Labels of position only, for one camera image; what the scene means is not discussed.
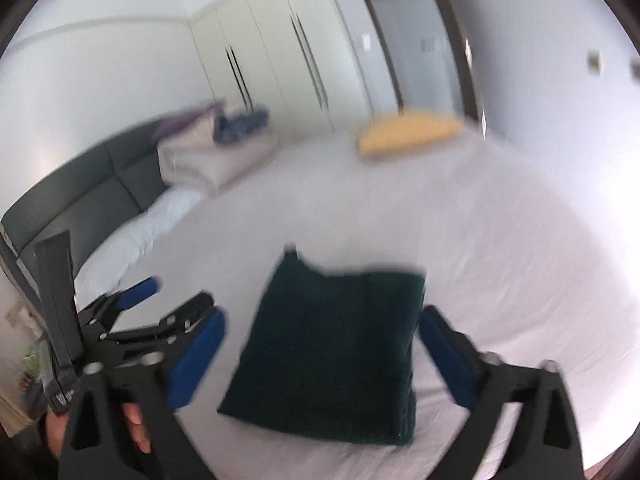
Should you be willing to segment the person's left hand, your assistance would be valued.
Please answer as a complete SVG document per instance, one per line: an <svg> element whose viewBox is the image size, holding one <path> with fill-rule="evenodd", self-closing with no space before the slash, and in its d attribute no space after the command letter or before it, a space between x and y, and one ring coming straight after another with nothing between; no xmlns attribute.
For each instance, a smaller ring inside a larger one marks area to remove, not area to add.
<svg viewBox="0 0 640 480"><path fill-rule="evenodd" d="M140 406L135 403L125 403L122 404L122 411L124 412L132 440L136 442L138 449L142 453L150 454L152 444L148 430L146 430L143 423ZM46 421L44 422L44 434L46 435L47 447L56 458L61 456L66 426L69 420L70 413L57 415L51 410L47 412Z"/></svg>

